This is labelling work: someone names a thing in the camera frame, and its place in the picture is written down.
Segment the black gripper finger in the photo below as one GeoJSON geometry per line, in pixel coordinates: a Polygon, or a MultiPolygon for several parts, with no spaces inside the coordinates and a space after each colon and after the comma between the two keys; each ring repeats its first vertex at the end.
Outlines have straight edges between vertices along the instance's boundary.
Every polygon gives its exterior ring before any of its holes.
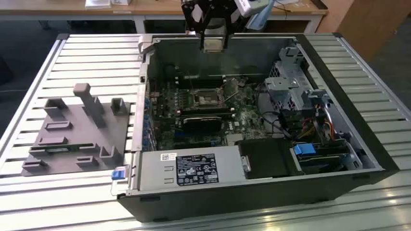
{"type": "Polygon", "coordinates": [[[204,49],[206,29],[214,14],[212,0],[182,0],[186,29],[200,38],[200,50],[204,49]]]}
{"type": "Polygon", "coordinates": [[[228,44],[228,38],[231,35],[231,8],[228,6],[224,6],[224,28],[226,28],[226,33],[224,33],[224,37],[223,37],[223,48],[227,48],[227,44],[228,44]]]}

